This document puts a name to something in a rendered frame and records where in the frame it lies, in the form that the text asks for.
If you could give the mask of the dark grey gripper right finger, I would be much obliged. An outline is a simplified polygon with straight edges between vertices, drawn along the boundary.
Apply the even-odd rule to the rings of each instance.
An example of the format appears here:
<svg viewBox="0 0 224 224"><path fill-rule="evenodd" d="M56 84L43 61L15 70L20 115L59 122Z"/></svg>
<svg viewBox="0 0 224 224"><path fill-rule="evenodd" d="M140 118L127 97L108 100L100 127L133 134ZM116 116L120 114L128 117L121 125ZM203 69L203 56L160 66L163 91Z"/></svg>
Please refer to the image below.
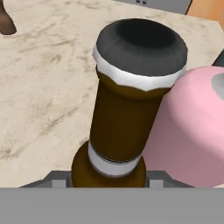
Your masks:
<svg viewBox="0 0 224 224"><path fill-rule="evenodd" d="M145 186L149 188L191 188L190 185L171 178L166 171L147 171Z"/></svg>

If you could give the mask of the brown glass bottle black cap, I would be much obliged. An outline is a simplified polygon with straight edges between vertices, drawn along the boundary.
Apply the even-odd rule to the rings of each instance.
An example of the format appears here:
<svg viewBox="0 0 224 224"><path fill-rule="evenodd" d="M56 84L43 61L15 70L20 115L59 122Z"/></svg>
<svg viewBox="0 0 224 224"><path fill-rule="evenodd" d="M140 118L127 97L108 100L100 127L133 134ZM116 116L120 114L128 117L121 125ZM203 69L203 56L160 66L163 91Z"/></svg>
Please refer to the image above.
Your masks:
<svg viewBox="0 0 224 224"><path fill-rule="evenodd" d="M186 72L185 41L142 18L105 26L94 46L99 83L89 139L74 156L75 187L143 187L142 151L160 103Z"/></svg>

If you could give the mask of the grey appliance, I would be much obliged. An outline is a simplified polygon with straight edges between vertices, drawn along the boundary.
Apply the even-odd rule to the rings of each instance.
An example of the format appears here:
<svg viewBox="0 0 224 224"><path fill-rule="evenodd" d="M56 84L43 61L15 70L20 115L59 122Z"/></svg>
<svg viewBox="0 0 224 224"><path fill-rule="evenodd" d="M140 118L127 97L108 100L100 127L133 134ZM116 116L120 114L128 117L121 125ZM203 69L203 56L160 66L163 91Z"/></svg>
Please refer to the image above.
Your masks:
<svg viewBox="0 0 224 224"><path fill-rule="evenodd" d="M161 11L186 14L193 0L114 0L126 4L148 7Z"/></svg>

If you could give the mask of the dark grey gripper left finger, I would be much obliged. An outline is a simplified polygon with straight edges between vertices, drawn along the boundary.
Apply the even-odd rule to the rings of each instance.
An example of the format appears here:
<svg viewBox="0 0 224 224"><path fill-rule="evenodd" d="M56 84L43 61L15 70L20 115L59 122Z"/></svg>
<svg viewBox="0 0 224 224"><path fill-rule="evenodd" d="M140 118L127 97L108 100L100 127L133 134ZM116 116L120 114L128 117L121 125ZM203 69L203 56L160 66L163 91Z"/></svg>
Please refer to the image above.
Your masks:
<svg viewBox="0 0 224 224"><path fill-rule="evenodd" d="M26 188L69 188L71 186L70 171L50 171L43 179L25 185Z"/></svg>

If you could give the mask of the pink plastic bottle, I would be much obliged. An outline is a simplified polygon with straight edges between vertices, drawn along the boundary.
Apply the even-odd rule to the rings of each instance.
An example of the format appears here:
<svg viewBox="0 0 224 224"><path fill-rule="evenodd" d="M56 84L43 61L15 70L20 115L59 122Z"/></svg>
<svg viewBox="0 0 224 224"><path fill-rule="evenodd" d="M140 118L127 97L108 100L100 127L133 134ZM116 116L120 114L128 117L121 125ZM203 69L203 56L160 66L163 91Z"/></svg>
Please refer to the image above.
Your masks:
<svg viewBox="0 0 224 224"><path fill-rule="evenodd" d="M180 78L160 104L143 150L146 168L194 187L224 184L224 67Z"/></svg>

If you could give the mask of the dark brown bottle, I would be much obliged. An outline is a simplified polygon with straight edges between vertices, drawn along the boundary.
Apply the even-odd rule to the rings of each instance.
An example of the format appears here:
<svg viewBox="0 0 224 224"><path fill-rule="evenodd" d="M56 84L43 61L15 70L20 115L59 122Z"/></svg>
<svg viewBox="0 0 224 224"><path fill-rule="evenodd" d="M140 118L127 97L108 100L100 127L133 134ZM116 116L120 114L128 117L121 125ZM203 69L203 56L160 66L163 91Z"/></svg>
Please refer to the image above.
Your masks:
<svg viewBox="0 0 224 224"><path fill-rule="evenodd" d="M3 35L13 35L16 32L17 28L4 8L4 0L0 0L0 33Z"/></svg>

